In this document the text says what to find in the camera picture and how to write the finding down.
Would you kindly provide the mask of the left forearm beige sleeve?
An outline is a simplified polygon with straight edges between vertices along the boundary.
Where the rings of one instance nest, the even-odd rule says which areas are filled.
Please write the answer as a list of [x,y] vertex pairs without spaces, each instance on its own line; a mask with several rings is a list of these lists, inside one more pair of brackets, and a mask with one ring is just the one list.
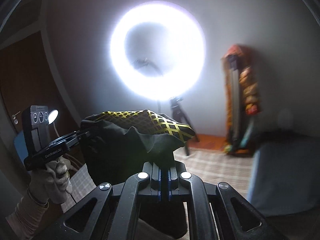
[[48,201],[38,202],[28,190],[14,212],[5,218],[8,235],[12,235],[12,239],[32,239],[48,206]]

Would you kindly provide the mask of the left gloved hand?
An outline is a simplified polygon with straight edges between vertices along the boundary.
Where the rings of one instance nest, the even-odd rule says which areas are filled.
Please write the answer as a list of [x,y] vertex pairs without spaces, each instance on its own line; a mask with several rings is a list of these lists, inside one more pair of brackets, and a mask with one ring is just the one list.
[[28,193],[40,205],[50,199],[55,204],[62,204],[72,192],[69,170],[71,162],[64,157],[46,163],[43,169],[31,171]]

